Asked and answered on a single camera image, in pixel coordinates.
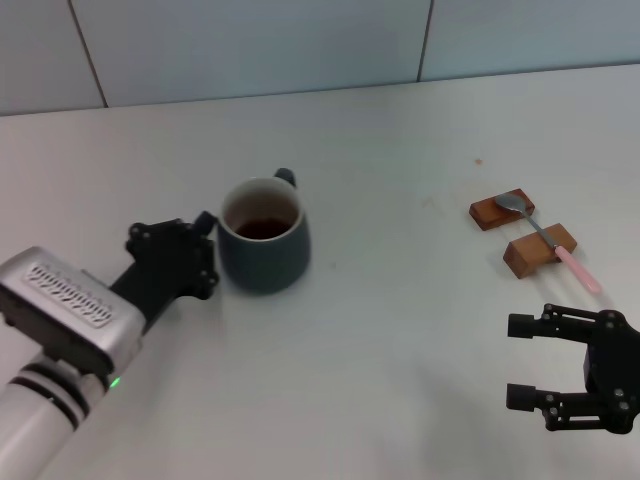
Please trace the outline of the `dark flat wooden block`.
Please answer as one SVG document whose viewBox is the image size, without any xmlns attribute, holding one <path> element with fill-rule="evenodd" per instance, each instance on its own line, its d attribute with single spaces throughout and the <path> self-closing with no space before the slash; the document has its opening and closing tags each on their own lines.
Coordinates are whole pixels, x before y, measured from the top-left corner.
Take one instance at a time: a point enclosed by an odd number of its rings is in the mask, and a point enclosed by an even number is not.
<svg viewBox="0 0 640 480">
<path fill-rule="evenodd" d="M 500 207 L 496 203 L 496 196 L 472 203 L 469 207 L 469 215 L 482 231 L 492 230 L 523 219 L 520 213 Z"/>
</svg>

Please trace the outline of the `light notched wooden block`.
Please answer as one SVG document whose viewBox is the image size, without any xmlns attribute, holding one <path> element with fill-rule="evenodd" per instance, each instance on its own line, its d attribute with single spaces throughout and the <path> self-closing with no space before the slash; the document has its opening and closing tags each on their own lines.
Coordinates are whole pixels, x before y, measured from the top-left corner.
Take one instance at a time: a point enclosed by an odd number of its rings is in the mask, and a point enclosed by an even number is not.
<svg viewBox="0 0 640 480">
<path fill-rule="evenodd" d="M 545 232 L 570 253 L 578 245 L 575 238 L 560 223 L 545 228 Z M 511 241 L 504 252 L 503 260 L 518 279 L 532 275 L 540 267 L 560 262 L 552 248 L 537 232 Z"/>
</svg>

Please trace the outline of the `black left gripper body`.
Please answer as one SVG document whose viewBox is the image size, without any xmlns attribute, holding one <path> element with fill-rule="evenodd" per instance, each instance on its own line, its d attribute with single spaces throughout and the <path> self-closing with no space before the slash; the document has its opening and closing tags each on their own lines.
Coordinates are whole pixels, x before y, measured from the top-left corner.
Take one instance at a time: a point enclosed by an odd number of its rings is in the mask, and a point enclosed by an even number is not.
<svg viewBox="0 0 640 480">
<path fill-rule="evenodd" d="M 142 313 L 148 332 L 176 299 L 198 299 L 200 273 L 216 272 L 214 247 L 193 236 L 192 222 L 135 223 L 125 244 L 133 263 L 110 290 Z"/>
</svg>

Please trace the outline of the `grey ceramic mug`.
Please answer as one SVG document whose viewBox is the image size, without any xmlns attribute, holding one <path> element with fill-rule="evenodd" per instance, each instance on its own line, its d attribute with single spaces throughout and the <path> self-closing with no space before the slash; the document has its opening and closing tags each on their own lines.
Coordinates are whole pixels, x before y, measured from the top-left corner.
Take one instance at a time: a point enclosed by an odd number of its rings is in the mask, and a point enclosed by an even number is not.
<svg viewBox="0 0 640 480">
<path fill-rule="evenodd" d="M 311 260 L 311 235 L 294 172 L 251 178 L 222 202 L 219 256 L 230 280 L 255 294 L 295 283 Z"/>
</svg>

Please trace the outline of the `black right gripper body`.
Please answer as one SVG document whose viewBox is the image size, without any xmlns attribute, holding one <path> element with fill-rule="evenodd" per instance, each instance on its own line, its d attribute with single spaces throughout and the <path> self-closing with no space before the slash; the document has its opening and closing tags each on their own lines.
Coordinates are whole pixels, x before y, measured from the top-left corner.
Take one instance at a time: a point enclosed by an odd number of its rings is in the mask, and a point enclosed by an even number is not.
<svg viewBox="0 0 640 480">
<path fill-rule="evenodd" d="M 640 414 L 640 332 L 618 311 L 597 314 L 585 357 L 585 386 L 598 399 L 601 427 L 630 433 Z"/>
</svg>

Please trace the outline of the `pink handled metal spoon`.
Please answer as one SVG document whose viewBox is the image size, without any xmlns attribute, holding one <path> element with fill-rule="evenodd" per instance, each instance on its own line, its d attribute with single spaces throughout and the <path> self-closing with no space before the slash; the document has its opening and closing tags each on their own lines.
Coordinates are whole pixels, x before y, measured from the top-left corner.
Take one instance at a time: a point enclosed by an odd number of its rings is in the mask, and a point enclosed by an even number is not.
<svg viewBox="0 0 640 480">
<path fill-rule="evenodd" d="M 506 210 L 520 213 L 531 226 L 536 230 L 539 236 L 551 248 L 555 256 L 572 272 L 580 284 L 591 294 L 599 295 L 603 289 L 600 283 L 588 272 L 588 270 L 563 246 L 558 244 L 555 239 L 542 229 L 529 215 L 526 210 L 524 199 L 512 193 L 504 193 L 495 198 L 496 204 Z"/>
</svg>

